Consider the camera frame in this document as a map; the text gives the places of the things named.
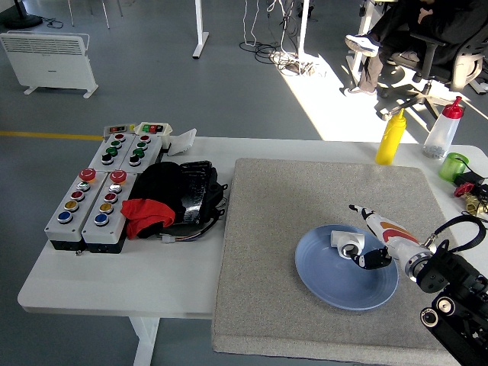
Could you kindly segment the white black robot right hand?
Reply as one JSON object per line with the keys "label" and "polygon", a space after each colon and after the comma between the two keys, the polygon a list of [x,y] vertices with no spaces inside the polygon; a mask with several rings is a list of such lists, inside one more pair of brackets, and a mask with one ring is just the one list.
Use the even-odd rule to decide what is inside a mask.
{"label": "white black robot right hand", "polygon": [[418,239],[398,223],[366,207],[350,204],[349,208],[362,216],[370,231],[387,247],[388,254],[398,261],[410,277],[415,277],[414,268],[421,261],[432,256]]}

